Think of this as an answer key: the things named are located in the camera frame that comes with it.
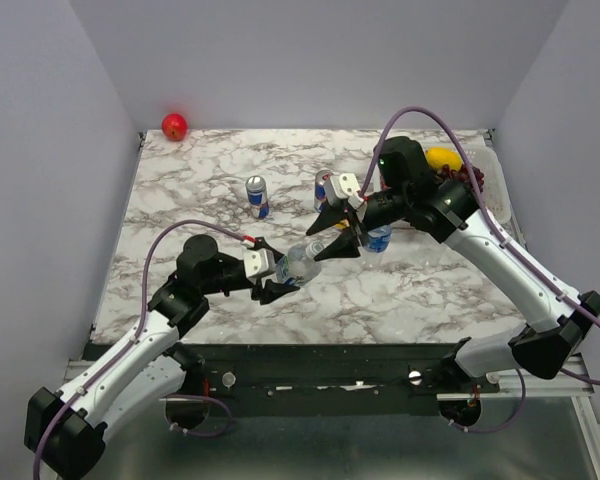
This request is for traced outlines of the small clear labelled bottle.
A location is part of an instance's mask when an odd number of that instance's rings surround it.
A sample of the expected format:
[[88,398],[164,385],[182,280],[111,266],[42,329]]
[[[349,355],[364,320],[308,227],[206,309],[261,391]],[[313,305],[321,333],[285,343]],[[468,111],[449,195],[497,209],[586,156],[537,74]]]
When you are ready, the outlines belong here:
[[278,283],[302,287],[321,273],[320,263],[305,253],[309,243],[293,245],[277,262],[275,274]]

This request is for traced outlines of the blue label plastic bottle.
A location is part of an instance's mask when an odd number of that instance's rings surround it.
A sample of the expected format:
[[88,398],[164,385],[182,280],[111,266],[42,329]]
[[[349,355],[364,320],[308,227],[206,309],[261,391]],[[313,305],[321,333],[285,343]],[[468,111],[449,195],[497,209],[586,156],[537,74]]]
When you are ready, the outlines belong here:
[[367,232],[367,243],[363,245],[366,252],[380,254],[386,251],[391,241],[392,227],[384,225]]

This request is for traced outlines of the clear plastic bottle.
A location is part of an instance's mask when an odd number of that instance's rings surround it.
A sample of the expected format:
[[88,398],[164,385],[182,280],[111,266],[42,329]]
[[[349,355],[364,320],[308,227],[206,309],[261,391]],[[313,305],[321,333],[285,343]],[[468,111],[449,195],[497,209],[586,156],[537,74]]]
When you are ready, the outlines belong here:
[[415,247],[416,261],[423,267],[438,266],[446,254],[447,246],[438,243],[434,238],[424,232],[415,232],[417,246]]

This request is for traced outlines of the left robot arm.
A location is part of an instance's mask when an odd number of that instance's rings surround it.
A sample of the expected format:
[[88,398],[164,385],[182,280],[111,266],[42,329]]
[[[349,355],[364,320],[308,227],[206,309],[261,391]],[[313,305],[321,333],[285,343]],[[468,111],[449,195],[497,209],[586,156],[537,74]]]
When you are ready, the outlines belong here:
[[175,271],[153,297],[143,298],[131,329],[72,381],[30,398],[24,443],[35,455],[35,478],[43,465],[64,479],[83,478],[120,428],[149,404],[200,387],[200,368],[178,344],[208,312],[208,295],[249,290],[266,305],[293,292],[269,277],[282,253],[261,237],[245,237],[242,245],[234,258],[208,235],[189,238]]

